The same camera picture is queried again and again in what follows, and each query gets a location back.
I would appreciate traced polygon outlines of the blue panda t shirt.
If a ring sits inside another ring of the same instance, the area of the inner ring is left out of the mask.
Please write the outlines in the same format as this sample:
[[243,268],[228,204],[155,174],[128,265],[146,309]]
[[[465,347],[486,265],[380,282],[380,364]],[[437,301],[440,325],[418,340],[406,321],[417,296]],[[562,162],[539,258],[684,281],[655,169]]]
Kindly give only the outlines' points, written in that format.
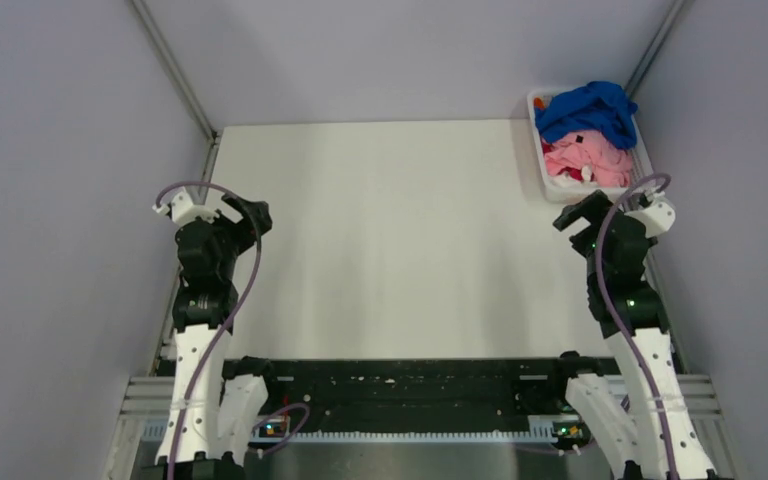
[[541,137],[555,143],[569,133],[599,132],[621,150],[636,147],[638,136],[633,116],[638,105],[623,88],[608,81],[592,81],[559,94],[535,111],[535,125]]

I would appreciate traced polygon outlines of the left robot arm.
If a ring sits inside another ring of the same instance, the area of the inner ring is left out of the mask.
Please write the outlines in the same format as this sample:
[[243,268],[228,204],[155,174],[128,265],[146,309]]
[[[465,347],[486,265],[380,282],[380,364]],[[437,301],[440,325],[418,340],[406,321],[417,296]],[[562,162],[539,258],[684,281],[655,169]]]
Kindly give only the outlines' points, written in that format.
[[177,225],[181,266],[173,303],[176,347],[173,391],[166,430],[153,465],[142,479],[243,479],[245,456],[258,413],[279,404],[280,386],[265,376],[264,361],[225,373],[234,320],[253,285],[237,289],[238,258],[262,259],[262,236],[272,227],[268,205],[225,194],[240,214],[234,221],[179,189],[156,210]]

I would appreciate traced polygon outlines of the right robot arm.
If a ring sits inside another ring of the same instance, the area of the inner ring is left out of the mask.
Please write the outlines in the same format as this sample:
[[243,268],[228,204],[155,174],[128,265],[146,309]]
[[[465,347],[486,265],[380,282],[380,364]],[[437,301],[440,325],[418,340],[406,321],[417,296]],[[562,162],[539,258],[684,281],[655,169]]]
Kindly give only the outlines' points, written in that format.
[[563,231],[580,219],[588,225],[570,242],[586,260],[588,308],[628,400],[614,399],[594,360],[566,352],[546,385],[549,404],[579,416],[616,479],[722,478],[692,423],[665,309],[645,278],[645,257],[669,229],[672,208],[658,200],[624,213],[597,190],[564,207],[553,225]]

